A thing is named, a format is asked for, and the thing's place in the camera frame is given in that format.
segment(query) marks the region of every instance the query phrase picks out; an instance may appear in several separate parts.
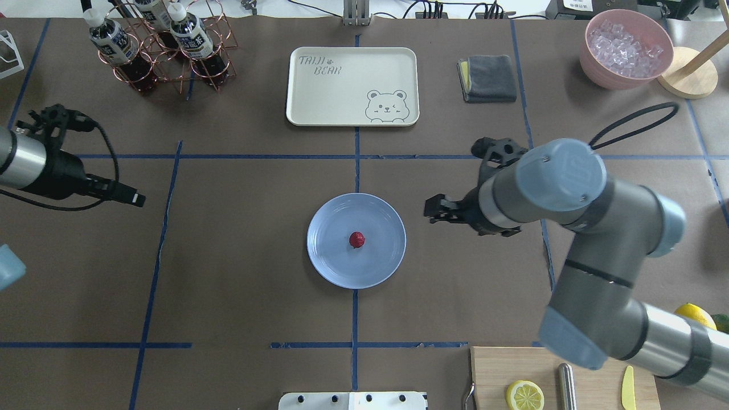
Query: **pink bowl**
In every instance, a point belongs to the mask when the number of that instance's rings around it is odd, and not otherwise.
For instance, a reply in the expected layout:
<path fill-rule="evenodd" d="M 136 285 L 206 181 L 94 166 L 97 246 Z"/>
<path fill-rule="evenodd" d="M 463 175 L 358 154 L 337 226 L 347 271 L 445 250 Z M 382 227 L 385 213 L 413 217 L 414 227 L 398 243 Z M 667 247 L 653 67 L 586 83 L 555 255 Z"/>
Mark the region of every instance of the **pink bowl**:
<path fill-rule="evenodd" d="M 597 60 L 588 46 L 588 37 L 590 36 L 590 32 L 598 28 L 605 20 L 624 25 L 625 31 L 640 39 L 640 42 L 644 46 L 652 47 L 653 45 L 660 45 L 663 48 L 663 53 L 659 57 L 660 65 L 654 76 L 647 78 L 625 77 L 608 70 L 607 67 L 603 66 Z M 674 44 L 671 42 L 671 37 L 668 36 L 666 30 L 663 30 L 663 27 L 652 18 L 625 9 L 607 10 L 593 17 L 585 29 L 582 47 L 580 48 L 580 65 L 582 66 L 582 70 L 595 84 L 605 87 L 608 90 L 627 90 L 645 84 L 667 70 L 673 59 Z"/>

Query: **lemon slice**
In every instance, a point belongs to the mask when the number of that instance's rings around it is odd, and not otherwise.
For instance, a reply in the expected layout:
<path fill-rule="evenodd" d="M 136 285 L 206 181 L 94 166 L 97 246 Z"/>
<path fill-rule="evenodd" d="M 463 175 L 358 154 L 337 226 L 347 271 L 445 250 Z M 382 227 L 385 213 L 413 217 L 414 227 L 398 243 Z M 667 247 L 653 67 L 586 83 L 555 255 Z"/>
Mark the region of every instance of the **lemon slice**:
<path fill-rule="evenodd" d="M 517 380 L 506 389 L 506 402 L 511 410 L 542 410 L 545 395 L 529 380 Z"/>

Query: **gray towel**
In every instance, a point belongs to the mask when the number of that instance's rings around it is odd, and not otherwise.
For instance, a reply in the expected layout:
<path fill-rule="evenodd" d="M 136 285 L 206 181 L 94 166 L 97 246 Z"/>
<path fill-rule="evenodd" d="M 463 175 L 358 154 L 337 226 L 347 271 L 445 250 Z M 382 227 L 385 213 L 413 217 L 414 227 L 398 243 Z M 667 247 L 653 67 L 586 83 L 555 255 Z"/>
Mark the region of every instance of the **gray towel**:
<path fill-rule="evenodd" d="M 458 71 L 466 102 L 516 101 L 516 85 L 508 55 L 472 55 L 467 60 L 459 60 Z"/>

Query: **lemon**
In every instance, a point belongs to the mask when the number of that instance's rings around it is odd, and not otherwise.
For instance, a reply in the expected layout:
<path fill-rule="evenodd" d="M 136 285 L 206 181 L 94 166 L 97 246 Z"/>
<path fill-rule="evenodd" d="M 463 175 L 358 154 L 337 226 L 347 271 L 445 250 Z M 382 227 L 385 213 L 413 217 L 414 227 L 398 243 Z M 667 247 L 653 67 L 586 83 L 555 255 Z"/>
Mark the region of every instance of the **lemon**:
<path fill-rule="evenodd" d="M 517 380 L 506 389 L 506 402 L 511 410 L 542 410 L 545 395 L 529 380 Z"/>
<path fill-rule="evenodd" d="M 712 328 L 714 330 L 717 329 L 712 316 L 695 304 L 684 303 L 679 306 L 674 313 L 683 317 L 688 317 L 689 319 L 694 319 L 696 322 L 699 322 L 708 328 Z"/>

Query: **red object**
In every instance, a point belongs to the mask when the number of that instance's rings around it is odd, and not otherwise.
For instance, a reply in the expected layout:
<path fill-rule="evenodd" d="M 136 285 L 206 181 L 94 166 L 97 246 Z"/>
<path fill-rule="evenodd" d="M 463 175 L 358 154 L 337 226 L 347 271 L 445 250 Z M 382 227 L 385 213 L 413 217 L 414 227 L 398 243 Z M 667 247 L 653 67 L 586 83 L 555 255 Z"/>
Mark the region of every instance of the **red object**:
<path fill-rule="evenodd" d="M 362 235 L 362 232 L 353 232 L 349 236 L 349 244 L 352 245 L 354 249 L 361 248 L 362 245 L 365 244 L 365 236 Z"/>

